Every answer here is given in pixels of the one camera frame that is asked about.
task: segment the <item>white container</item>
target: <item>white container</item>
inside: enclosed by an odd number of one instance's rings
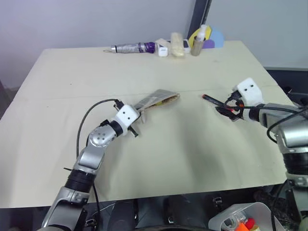
[[[232,205],[223,212],[214,216],[208,222],[208,228],[211,230],[220,231],[221,226],[225,220],[231,218],[241,211],[247,215],[247,218],[253,218],[261,231],[272,230],[270,209],[261,202]],[[277,231],[285,231],[283,226],[276,218],[275,223]]]

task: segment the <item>beige tabletop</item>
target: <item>beige tabletop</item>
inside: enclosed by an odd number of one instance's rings
[[[139,137],[115,140],[95,180],[99,199],[117,200],[209,192],[282,183],[276,144],[257,122],[218,114],[206,93],[225,100],[251,77],[265,102],[292,104],[240,41],[184,59],[112,54],[104,48],[49,49],[37,60],[0,121],[0,207],[50,205],[75,161],[77,129],[95,102],[119,98],[134,105],[157,89],[180,93],[173,104],[137,121]],[[116,111],[95,108],[80,137]]]

